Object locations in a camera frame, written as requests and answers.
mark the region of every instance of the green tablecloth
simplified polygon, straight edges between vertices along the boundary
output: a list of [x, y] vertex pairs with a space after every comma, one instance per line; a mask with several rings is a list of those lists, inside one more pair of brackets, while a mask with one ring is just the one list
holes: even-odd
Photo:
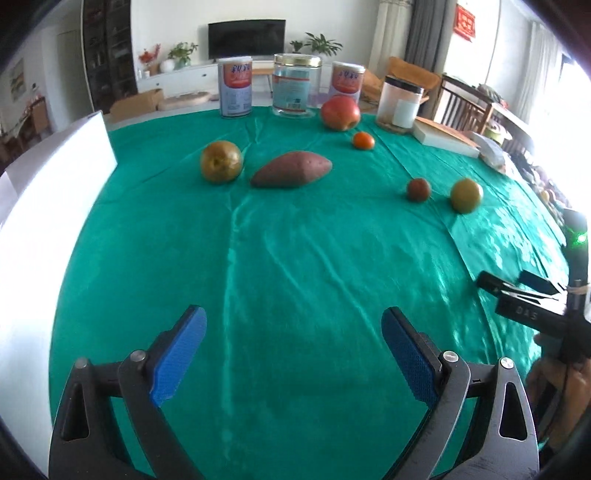
[[[352, 148], [360, 130], [375, 136], [373, 151]], [[214, 140], [244, 153], [232, 184], [200, 176], [200, 152]], [[61, 290], [53, 412], [78, 356], [120, 360], [195, 303], [207, 336], [163, 411], [207, 478], [378, 479], [425, 411], [381, 338], [385, 308], [399, 306], [468, 361], [508, 355], [523, 374], [537, 354], [532, 332], [497, 316], [473, 280], [481, 270], [514, 280], [525, 268], [564, 281], [561, 233], [525, 184], [483, 162], [382, 131], [371, 116], [334, 133], [319, 118], [267, 108], [158, 119], [111, 141], [119, 166]], [[296, 190], [249, 187], [260, 166], [292, 150], [326, 156], [333, 171]], [[417, 205], [404, 192], [421, 176], [433, 197]], [[463, 176], [485, 197], [459, 216], [447, 195]], [[147, 469], [128, 424], [124, 436]]]

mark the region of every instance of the apple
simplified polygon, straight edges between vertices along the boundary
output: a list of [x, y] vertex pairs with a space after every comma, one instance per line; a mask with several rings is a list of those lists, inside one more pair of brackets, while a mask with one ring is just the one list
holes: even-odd
[[361, 111], [351, 97], [335, 95], [322, 106], [320, 117], [331, 130], [346, 132], [361, 121]]

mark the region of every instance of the curtain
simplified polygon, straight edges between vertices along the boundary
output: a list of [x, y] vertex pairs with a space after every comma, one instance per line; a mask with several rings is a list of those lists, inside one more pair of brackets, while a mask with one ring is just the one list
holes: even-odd
[[513, 111], [526, 124], [541, 105], [545, 94], [558, 83], [562, 47], [556, 37], [543, 25], [531, 26], [530, 55], [527, 61], [521, 92]]
[[455, 11], [456, 1], [415, 0], [404, 60], [432, 72], [441, 56], [446, 56], [449, 39], [444, 24]]
[[[437, 45], [432, 72], [441, 75], [449, 52], [449, 45], [452, 41], [453, 23], [456, 18], [457, 0], [446, 0], [443, 22], [439, 34], [439, 44]], [[435, 107], [437, 106], [437, 90], [429, 94], [429, 100], [421, 105], [420, 114], [426, 118], [433, 119], [435, 116]]]
[[386, 74], [390, 57], [404, 56], [412, 13], [412, 0], [380, 0], [368, 65], [378, 77]]

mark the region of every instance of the book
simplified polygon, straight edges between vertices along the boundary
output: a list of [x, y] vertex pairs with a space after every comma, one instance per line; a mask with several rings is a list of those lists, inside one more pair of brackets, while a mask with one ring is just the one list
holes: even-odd
[[415, 120], [413, 136], [426, 147], [442, 148], [471, 158], [478, 158], [480, 154], [477, 144], [460, 132], [422, 118]]

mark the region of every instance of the cabinet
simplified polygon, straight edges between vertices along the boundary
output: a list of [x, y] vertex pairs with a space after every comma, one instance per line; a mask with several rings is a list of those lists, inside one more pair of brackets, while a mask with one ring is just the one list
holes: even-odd
[[95, 110], [138, 93], [131, 44], [131, 0], [84, 0], [82, 48]]
[[138, 80], [138, 91], [162, 88], [165, 97], [192, 92], [217, 92], [217, 65], [185, 67], [169, 73]]

